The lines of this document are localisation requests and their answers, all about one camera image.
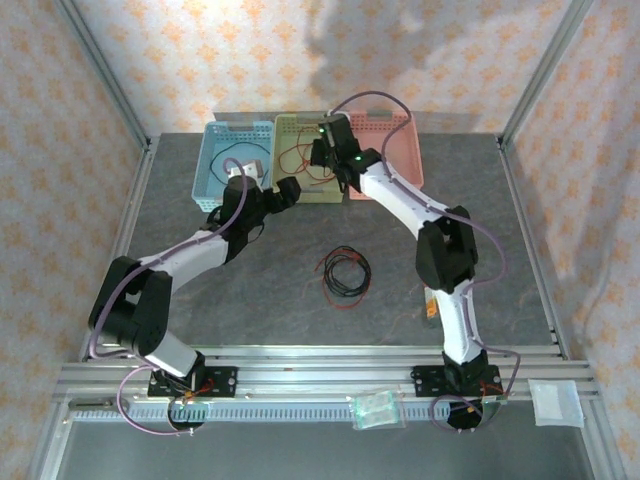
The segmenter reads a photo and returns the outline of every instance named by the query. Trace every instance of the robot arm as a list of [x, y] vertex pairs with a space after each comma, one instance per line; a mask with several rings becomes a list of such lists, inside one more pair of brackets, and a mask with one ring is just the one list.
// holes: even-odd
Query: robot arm
[[164, 252], [138, 260], [115, 259], [107, 272], [89, 317], [91, 329], [116, 288], [131, 272], [141, 272], [118, 296], [100, 332], [107, 341], [120, 345], [148, 360], [192, 391], [204, 380], [204, 357], [169, 331], [171, 295], [201, 273], [231, 261], [248, 243], [249, 232], [262, 226], [267, 214], [281, 212], [300, 198], [300, 186], [294, 177], [278, 182], [279, 192], [261, 190], [247, 177], [247, 195], [242, 210], [220, 235], [220, 229], [236, 212], [242, 196], [242, 179], [233, 177], [224, 191], [223, 203], [211, 212], [205, 225], [187, 240]]
[[[392, 166], [389, 165], [388, 168], [397, 181], [402, 182], [406, 188], [421, 197], [425, 202], [432, 204], [439, 210], [447, 209], [445, 205], [432, 200], [413, 185], [409, 184]], [[451, 276], [447, 276], [446, 269], [451, 269], [451, 265], [446, 265], [446, 262], [441, 262], [441, 265], [433, 265], [437, 259], [431, 257], [433, 251], [430, 248], [425, 248], [425, 236], [428, 236], [425, 225], [438, 225], [439, 222], [445, 225], [451, 225], [451, 223], [447, 224], [446, 218], [443, 219], [441, 215], [425, 210], [415, 199], [407, 195], [407, 193], [393, 182], [390, 182], [381, 162], [371, 165], [367, 168], [367, 171], [360, 176], [360, 188], [362, 193], [376, 200], [397, 217], [418, 241], [416, 268], [418, 269], [418, 273], [421, 274], [421, 279], [425, 284], [434, 290], [438, 301], [438, 308], [442, 317], [442, 327], [444, 330], [445, 354], [460, 365], [476, 358], [480, 355], [481, 349], [471, 341], [472, 337], [478, 338], [478, 332], [473, 302], [470, 297], [468, 298], [468, 310], [472, 331], [467, 331], [462, 310], [462, 292], [472, 281], [473, 265], [477, 261], [473, 237], [471, 236], [471, 238], [467, 239], [473, 255], [470, 254], [468, 257], [466, 271], [455, 271], [453, 275], [454, 278], [450, 278]], [[438, 237], [443, 240], [444, 245], [441, 246], [444, 247], [445, 252], [447, 250], [447, 243], [455, 243], [459, 236], [459, 232], [456, 232], [455, 235], [449, 232], [448, 239], [445, 240], [444, 234], [435, 233], [436, 240]], [[459, 274], [460, 278], [455, 278], [455, 274]]]
[[324, 118], [319, 132], [321, 138], [313, 143], [311, 164], [330, 168], [343, 190], [349, 185], [380, 203], [417, 240], [416, 270], [435, 292], [444, 330], [445, 390], [441, 393], [477, 394], [479, 383], [491, 382], [491, 372], [496, 370], [480, 347], [468, 288], [475, 276], [478, 254], [471, 226], [447, 216], [469, 218], [469, 213], [460, 206], [449, 209], [429, 198], [391, 165], [383, 164], [376, 150], [363, 151], [345, 115]]

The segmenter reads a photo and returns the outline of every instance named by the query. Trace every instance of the plastic bag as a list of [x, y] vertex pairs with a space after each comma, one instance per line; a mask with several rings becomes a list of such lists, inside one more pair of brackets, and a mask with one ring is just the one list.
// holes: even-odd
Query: plastic bag
[[347, 397], [353, 418], [353, 428], [403, 428], [406, 426], [402, 394], [384, 390]]
[[529, 380], [536, 425], [584, 427], [584, 415], [573, 380]]

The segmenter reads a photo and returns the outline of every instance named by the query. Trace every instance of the gray floor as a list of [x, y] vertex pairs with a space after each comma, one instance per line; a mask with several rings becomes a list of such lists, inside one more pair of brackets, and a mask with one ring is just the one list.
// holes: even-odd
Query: gray floor
[[[129, 254], [159, 252], [189, 237], [205, 220], [191, 199], [200, 134], [161, 137]], [[420, 135], [423, 190], [472, 218], [502, 240], [510, 274], [474, 293], [480, 333], [489, 343], [551, 342], [494, 139], [490, 135]], [[495, 274], [499, 257], [476, 234], [477, 278]], [[369, 294], [341, 311], [322, 294], [317, 262], [348, 244], [369, 260]], [[439, 318], [426, 319], [415, 273], [415, 240], [371, 201], [297, 205], [267, 218], [262, 237], [235, 260], [204, 273], [174, 295], [170, 329], [194, 345], [335, 344], [438, 345]]]
[[159, 438], [123, 423], [76, 422], [60, 480], [545, 479], [592, 477], [580, 431], [536, 427], [530, 402], [473, 434], [426, 422], [358, 432], [349, 423], [217, 423]]

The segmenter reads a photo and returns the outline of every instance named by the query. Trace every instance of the yellow basket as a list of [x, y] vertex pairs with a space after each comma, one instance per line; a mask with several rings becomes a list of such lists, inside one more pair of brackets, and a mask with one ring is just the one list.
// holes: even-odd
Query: yellow basket
[[340, 203], [344, 197], [340, 191], [338, 181], [333, 179], [319, 184], [318, 179], [331, 178], [329, 170], [322, 167], [307, 167], [300, 173], [292, 174], [300, 168], [302, 159], [300, 153], [307, 160], [311, 158], [311, 146], [318, 133], [318, 122], [321, 114], [299, 115], [285, 113], [278, 115], [275, 121], [273, 156], [272, 156], [272, 185], [285, 177], [295, 176], [300, 184], [302, 193], [300, 203]]

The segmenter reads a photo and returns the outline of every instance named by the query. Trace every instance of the plastic basket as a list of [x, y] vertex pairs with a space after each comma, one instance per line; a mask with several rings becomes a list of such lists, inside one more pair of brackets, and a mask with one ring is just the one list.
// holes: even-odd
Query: plastic basket
[[[265, 150], [251, 143], [260, 145]], [[213, 162], [213, 158], [223, 152]], [[264, 176], [259, 183], [271, 185], [271, 158], [273, 153], [273, 122], [210, 122], [207, 123], [200, 145], [200, 155], [191, 197], [203, 212], [210, 212], [222, 203], [228, 174], [224, 171], [224, 160], [235, 158], [245, 164], [260, 160]]]
[[[360, 142], [360, 148], [382, 150], [382, 141], [387, 134], [407, 119], [405, 113], [397, 112], [349, 112], [351, 129]], [[413, 186], [424, 185], [422, 157], [418, 143], [418, 131], [413, 119], [402, 130], [396, 132], [387, 144], [387, 160]], [[349, 189], [349, 198], [368, 200], [363, 193]]]
[[[282, 114], [276, 117], [275, 135], [273, 142], [273, 176], [272, 184], [284, 177], [295, 176], [298, 179], [300, 188], [300, 203], [340, 203], [344, 194], [340, 191], [337, 180], [318, 184], [317, 179], [331, 177], [329, 170], [322, 167], [307, 167], [307, 171], [297, 174], [286, 172], [295, 171], [302, 160], [296, 145], [312, 143], [314, 139], [320, 138], [318, 133], [318, 121], [322, 115], [297, 115]], [[311, 156], [311, 147], [305, 151], [305, 147], [299, 147], [300, 152], [305, 154], [305, 158]]]

